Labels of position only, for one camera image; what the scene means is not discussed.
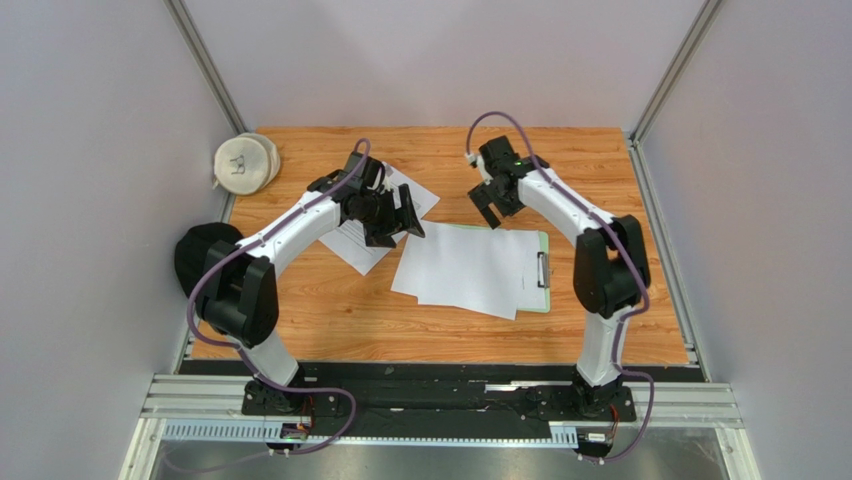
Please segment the white paper sheet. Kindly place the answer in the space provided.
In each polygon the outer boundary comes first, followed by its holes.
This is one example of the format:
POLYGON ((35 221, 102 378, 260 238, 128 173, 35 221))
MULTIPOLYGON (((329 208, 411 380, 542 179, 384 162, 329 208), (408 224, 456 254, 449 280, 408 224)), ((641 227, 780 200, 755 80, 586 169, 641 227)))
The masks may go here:
POLYGON ((514 320, 549 309, 535 230, 424 222, 405 242, 391 290, 427 306, 449 306, 514 320))

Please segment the green clipboard folder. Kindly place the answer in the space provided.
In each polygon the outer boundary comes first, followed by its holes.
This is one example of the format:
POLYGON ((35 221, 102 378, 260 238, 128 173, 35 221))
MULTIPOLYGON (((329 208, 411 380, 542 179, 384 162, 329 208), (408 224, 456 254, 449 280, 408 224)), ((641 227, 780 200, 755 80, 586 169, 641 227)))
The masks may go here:
POLYGON ((461 226, 458 237, 465 270, 501 272, 521 281, 520 312, 550 311, 549 237, 538 230, 506 230, 461 226))

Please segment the signature page paper sheet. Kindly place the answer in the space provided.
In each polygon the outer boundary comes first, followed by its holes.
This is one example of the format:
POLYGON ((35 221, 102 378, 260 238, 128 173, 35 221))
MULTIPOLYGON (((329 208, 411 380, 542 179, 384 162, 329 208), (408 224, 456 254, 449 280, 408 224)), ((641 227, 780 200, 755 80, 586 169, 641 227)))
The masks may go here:
POLYGON ((415 296, 419 305, 456 307, 514 320, 521 281, 489 270, 399 269, 391 290, 415 296))

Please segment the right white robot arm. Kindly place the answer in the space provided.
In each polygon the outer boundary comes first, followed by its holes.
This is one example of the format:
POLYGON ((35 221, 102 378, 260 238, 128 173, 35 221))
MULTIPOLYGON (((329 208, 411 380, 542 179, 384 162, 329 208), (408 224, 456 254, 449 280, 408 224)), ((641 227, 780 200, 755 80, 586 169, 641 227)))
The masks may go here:
POLYGON ((640 222, 596 207, 545 161, 521 157, 505 136, 486 142, 476 153, 466 152, 465 158, 482 177, 468 196, 490 228, 529 208, 574 247, 573 289, 586 311, 577 371, 590 387, 614 382, 621 374, 626 322, 650 284, 640 222))

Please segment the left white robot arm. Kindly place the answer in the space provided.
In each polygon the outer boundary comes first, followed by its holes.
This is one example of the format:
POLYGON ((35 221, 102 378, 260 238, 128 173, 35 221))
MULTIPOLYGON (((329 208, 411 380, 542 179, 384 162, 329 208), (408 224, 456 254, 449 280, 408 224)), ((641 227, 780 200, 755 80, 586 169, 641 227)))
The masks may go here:
POLYGON ((292 389, 299 364, 277 332, 277 280, 287 267, 347 221, 361 224, 369 247, 393 249, 398 234, 425 235, 409 186, 387 187, 385 179, 384 164, 361 139, 343 168, 312 182, 277 220, 236 243, 214 243, 189 294, 190 325, 210 325, 262 382, 292 389))

